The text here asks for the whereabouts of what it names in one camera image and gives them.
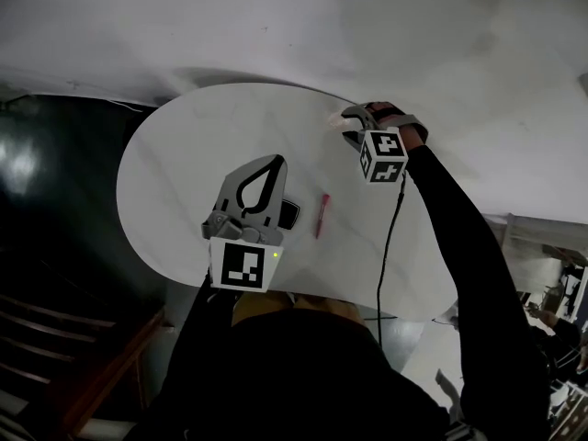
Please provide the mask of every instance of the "table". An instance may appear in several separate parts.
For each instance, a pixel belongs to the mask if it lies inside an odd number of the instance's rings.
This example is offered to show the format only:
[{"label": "table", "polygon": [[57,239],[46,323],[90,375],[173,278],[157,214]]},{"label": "table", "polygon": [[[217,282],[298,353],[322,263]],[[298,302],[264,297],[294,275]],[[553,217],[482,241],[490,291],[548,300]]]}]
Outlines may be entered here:
[{"label": "table", "polygon": [[[400,182],[364,183],[358,153],[341,135],[358,129],[359,122],[336,126],[334,114],[347,106],[334,96],[294,86],[235,84],[201,88],[159,108],[134,133],[120,164],[117,202],[130,244],[160,274],[200,286],[209,267],[209,243],[200,224],[224,177],[255,158],[280,153],[288,163],[285,198],[301,211],[295,227],[284,231],[285,253],[270,288],[376,307]],[[331,202],[316,240],[323,193]],[[456,298],[409,177],[390,243],[381,308],[424,321]]]}]

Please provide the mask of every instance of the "white wall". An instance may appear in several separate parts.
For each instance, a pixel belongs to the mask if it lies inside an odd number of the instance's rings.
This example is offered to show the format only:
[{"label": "white wall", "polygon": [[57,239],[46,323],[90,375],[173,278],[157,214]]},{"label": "white wall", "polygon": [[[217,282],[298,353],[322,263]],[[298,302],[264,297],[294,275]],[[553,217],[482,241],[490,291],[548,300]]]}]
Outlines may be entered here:
[{"label": "white wall", "polygon": [[390,99],[489,213],[588,222],[584,72],[588,0],[0,0],[2,81],[157,103],[254,74]]}]

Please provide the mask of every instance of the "person's right arm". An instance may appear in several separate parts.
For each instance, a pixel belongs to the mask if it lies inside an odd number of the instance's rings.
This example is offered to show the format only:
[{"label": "person's right arm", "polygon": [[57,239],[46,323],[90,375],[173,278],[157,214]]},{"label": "person's right arm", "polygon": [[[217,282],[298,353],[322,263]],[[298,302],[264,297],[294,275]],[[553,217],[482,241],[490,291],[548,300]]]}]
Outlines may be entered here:
[{"label": "person's right arm", "polygon": [[401,137],[409,155],[407,170],[458,290],[466,421],[490,439],[513,433],[548,439],[547,367],[532,341],[500,246],[416,130],[403,126]]}]

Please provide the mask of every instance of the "red pen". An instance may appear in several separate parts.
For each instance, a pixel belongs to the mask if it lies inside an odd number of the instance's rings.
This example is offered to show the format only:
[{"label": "red pen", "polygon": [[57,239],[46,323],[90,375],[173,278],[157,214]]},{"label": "red pen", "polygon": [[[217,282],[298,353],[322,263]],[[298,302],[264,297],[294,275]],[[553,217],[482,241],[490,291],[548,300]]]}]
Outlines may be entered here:
[{"label": "red pen", "polygon": [[329,195],[322,195],[322,203],[321,203],[321,213],[319,214],[319,220],[316,224],[316,233],[315,237],[318,239],[319,235],[321,235],[321,227],[322,227],[322,216],[324,215],[324,210],[327,207],[329,199],[331,197]]}]

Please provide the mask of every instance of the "tan pants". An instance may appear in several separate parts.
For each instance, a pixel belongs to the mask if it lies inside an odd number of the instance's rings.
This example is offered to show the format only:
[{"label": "tan pants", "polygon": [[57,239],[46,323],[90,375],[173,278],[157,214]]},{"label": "tan pants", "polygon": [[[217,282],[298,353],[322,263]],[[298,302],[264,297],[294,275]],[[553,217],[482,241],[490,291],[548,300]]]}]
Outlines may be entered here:
[{"label": "tan pants", "polygon": [[314,311],[329,312],[365,325],[364,320],[359,315],[359,310],[354,304],[306,294],[297,294],[296,297],[296,303],[292,304],[285,292],[273,290],[266,293],[245,292],[237,301],[232,312],[232,325],[236,325],[249,317],[285,309],[312,309]]}]

